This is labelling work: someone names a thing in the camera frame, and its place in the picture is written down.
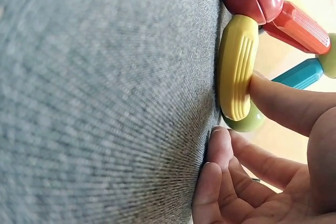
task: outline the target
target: upholstered cushion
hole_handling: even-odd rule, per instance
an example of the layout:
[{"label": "upholstered cushion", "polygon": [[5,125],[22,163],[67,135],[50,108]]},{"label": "upholstered cushion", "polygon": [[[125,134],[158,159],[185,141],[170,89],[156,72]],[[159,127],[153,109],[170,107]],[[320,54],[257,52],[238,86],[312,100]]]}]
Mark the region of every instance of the upholstered cushion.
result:
[{"label": "upholstered cushion", "polygon": [[0,223],[185,223],[219,0],[0,0]]}]

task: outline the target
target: finger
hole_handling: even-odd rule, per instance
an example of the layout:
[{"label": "finger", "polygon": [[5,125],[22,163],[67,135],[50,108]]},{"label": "finger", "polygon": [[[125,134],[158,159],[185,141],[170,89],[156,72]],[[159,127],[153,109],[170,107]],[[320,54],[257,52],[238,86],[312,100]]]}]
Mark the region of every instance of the finger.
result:
[{"label": "finger", "polygon": [[238,198],[228,168],[222,172],[220,188],[218,203],[223,219],[230,223],[242,223],[254,208]]},{"label": "finger", "polygon": [[229,161],[233,158],[231,136],[223,127],[215,127],[209,141],[207,160],[217,163],[222,170],[222,183],[219,193],[219,206],[222,217],[233,223],[241,223],[253,207],[239,199],[228,170]]},{"label": "finger", "polygon": [[230,131],[234,155],[261,180],[281,189],[288,185],[303,164],[279,158]]},{"label": "finger", "polygon": [[206,163],[197,181],[192,205],[194,224],[220,223],[218,196],[222,181],[221,168],[215,163]]},{"label": "finger", "polygon": [[336,93],[293,89],[256,74],[249,92],[266,117],[305,136],[325,111],[336,106]]},{"label": "finger", "polygon": [[309,138],[307,158],[313,197],[319,211],[336,211],[336,108],[316,122]]},{"label": "finger", "polygon": [[235,157],[230,161],[229,171],[237,196],[254,208],[260,207],[276,195],[276,192],[267,186],[253,181]]},{"label": "finger", "polygon": [[215,127],[209,140],[207,161],[216,163],[222,170],[225,170],[232,157],[233,150],[229,131],[224,127]]}]

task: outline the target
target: fingernail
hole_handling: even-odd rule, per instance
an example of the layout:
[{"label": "fingernail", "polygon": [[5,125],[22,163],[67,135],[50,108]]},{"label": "fingernail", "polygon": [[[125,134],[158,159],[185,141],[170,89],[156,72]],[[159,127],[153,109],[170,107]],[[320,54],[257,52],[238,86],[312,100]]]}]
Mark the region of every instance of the fingernail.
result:
[{"label": "fingernail", "polygon": [[210,139],[213,139],[217,134],[220,134],[221,131],[222,131],[221,129],[214,130],[210,135]]},{"label": "fingernail", "polygon": [[262,73],[258,72],[257,70],[254,70],[253,73],[254,73],[255,75],[257,75],[257,76],[263,78],[263,79],[266,78]]},{"label": "fingernail", "polygon": [[224,127],[222,126],[216,126],[216,127],[213,127],[211,133],[214,133],[215,131],[221,131]]}]

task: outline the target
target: magnetic building toy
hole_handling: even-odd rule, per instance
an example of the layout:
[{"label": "magnetic building toy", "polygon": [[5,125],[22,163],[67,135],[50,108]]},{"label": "magnetic building toy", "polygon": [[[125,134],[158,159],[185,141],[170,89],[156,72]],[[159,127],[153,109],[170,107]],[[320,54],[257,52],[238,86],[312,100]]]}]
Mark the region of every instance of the magnetic building toy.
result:
[{"label": "magnetic building toy", "polygon": [[336,78],[336,34],[286,0],[223,0],[233,15],[225,27],[218,60],[218,98],[229,127],[247,132],[265,117],[250,100],[248,85],[259,45],[259,27],[270,36],[316,57],[305,60],[273,79],[305,89],[324,74]]}]

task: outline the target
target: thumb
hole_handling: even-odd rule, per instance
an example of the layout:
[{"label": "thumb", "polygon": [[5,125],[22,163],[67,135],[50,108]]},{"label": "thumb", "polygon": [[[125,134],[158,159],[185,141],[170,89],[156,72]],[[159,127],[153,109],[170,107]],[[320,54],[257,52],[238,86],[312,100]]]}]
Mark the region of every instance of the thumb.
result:
[{"label": "thumb", "polygon": [[314,124],[308,143],[308,167],[314,203],[325,213],[336,211],[336,107]]},{"label": "thumb", "polygon": [[266,117],[305,136],[324,112],[336,106],[336,93],[298,90],[256,74],[249,92]]}]

